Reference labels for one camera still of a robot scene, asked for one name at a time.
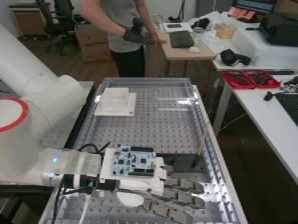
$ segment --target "person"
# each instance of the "person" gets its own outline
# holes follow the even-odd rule
[[[120,77],[144,77],[144,46],[160,39],[151,23],[145,0],[81,0],[81,15],[101,30],[109,33],[109,48],[116,61]],[[133,19],[140,18],[149,33],[137,35],[132,32]]]

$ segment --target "keyboard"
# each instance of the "keyboard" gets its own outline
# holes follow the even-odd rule
[[[298,94],[278,93],[276,94],[276,97],[288,114],[290,115],[293,121],[298,125]]]
[[[189,48],[194,45],[189,31],[170,33],[170,45],[173,48]]]

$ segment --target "computer monitor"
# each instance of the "computer monitor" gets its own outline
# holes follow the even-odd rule
[[[233,6],[266,14],[273,11],[276,4],[276,0],[234,0]]]

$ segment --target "perforated metal table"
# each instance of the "perforated metal table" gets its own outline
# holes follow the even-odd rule
[[[107,87],[128,87],[137,93],[133,117],[95,117],[93,112]],[[87,143],[101,147],[108,141],[111,147],[119,144],[151,146],[164,155],[196,155],[200,145],[202,169],[174,166],[173,178],[200,182],[205,187],[206,208],[185,208],[196,223],[248,223],[225,166],[217,140],[210,127],[197,87],[189,79],[121,79],[111,78],[103,83],[97,98],[91,106],[81,127],[76,148]],[[52,220],[55,193],[49,200],[40,224]],[[83,194],[61,198],[56,223],[79,223],[85,196]],[[164,224],[173,223],[143,209],[120,204],[111,192],[93,192],[84,223],[104,224]]]

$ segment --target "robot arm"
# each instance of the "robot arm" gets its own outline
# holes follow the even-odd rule
[[[85,92],[72,77],[53,74],[2,25],[0,51],[0,79],[20,96],[0,98],[0,183],[43,185],[41,138],[81,108]]]
[[[83,106],[84,89],[69,76],[53,74],[2,26],[0,51],[7,52],[0,55],[0,79],[21,97],[0,98],[0,184],[59,186],[63,176],[59,174],[68,174],[68,182],[72,177],[69,187],[80,188],[87,184],[81,181],[84,178],[100,175],[101,187],[116,181],[123,189],[132,189],[139,179],[109,175],[115,156],[112,149],[107,149],[109,153],[105,153],[103,166],[99,154],[43,149],[44,133]],[[165,172],[160,166],[157,169],[156,179],[151,176],[151,181],[140,181],[135,190],[156,188],[159,194],[164,186],[160,178],[165,178]]]

